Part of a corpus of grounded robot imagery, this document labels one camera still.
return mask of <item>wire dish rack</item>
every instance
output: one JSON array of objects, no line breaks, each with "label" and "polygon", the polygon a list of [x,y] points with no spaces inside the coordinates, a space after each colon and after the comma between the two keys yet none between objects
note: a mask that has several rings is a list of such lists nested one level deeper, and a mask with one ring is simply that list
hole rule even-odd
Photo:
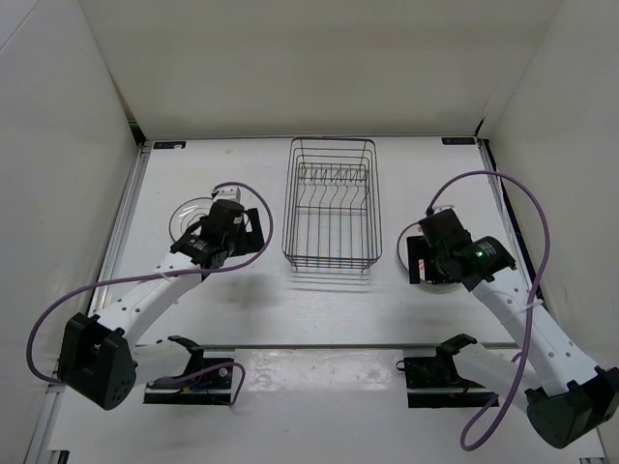
[{"label": "wire dish rack", "polygon": [[296,269],[362,272],[378,261],[382,230],[373,141],[292,140],[281,245]]}]

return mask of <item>clear plate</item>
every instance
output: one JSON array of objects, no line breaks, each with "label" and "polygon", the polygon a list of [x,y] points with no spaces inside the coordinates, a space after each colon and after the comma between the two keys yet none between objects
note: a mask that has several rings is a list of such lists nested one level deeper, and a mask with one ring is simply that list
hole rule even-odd
[{"label": "clear plate", "polygon": [[209,214],[213,199],[200,196],[186,201],[179,206],[170,218],[168,230],[174,242],[180,239],[187,228],[194,222]]}]

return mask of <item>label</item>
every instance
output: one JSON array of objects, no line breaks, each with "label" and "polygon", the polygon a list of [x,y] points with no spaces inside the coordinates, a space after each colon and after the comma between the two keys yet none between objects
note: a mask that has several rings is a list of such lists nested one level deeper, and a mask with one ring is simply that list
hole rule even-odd
[{"label": "label", "polygon": [[182,150],[187,145],[185,141],[176,142],[155,142],[153,150]]}]

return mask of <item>black bracket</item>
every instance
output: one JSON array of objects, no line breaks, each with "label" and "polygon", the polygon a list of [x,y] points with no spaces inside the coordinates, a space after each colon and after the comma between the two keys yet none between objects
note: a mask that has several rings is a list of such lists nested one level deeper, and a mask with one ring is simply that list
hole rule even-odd
[{"label": "black bracket", "polygon": [[58,378],[105,410],[118,406],[135,384],[135,367],[122,329],[112,331],[99,316],[77,313],[65,326]]},{"label": "black bracket", "polygon": [[[466,345],[477,343],[461,334],[436,347],[436,356],[403,360],[409,408],[475,408],[492,398],[491,391],[457,375],[453,356]],[[498,400],[492,406],[498,406]]]},{"label": "black bracket", "polygon": [[[199,345],[196,346],[198,346],[199,350],[202,352],[199,360],[199,369],[234,361],[232,358],[211,358],[209,355],[204,355],[204,350],[199,347]],[[144,404],[227,406],[232,397],[232,376],[232,367],[226,367],[224,369],[209,372],[208,374],[201,376],[199,379],[193,379],[178,391],[170,391],[168,388],[149,386],[144,391],[143,402]]]}]

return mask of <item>black mount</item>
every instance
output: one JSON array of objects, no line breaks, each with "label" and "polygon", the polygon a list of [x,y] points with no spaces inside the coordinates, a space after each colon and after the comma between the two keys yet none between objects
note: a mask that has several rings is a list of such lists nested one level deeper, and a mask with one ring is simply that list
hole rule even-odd
[{"label": "black mount", "polygon": [[598,375],[582,385],[568,384],[567,393],[548,397],[542,389],[526,391],[526,415],[552,447],[563,449],[609,421],[619,406],[619,369],[596,368]]},{"label": "black mount", "polygon": [[118,406],[135,384],[135,364],[123,337],[78,312],[65,326],[58,378],[106,411]]},{"label": "black mount", "polygon": [[454,210],[443,210],[419,221],[423,237],[409,237],[408,273],[410,283],[420,283],[419,262],[424,262],[425,281],[461,282],[468,291],[482,280],[491,282],[493,274],[516,268],[510,253],[492,237],[477,242],[462,227]]},{"label": "black mount", "polygon": [[[199,235],[194,232],[200,228]],[[256,209],[245,210],[231,200],[213,203],[208,216],[192,224],[172,245],[172,253],[188,255],[202,269],[217,269],[230,256],[243,256],[264,247]],[[105,410],[118,406],[135,384],[132,351],[123,330],[111,330],[97,322],[99,316],[77,313],[65,326],[58,366],[58,378]],[[172,336],[190,352],[186,372],[202,364],[203,351],[190,340]]]}]

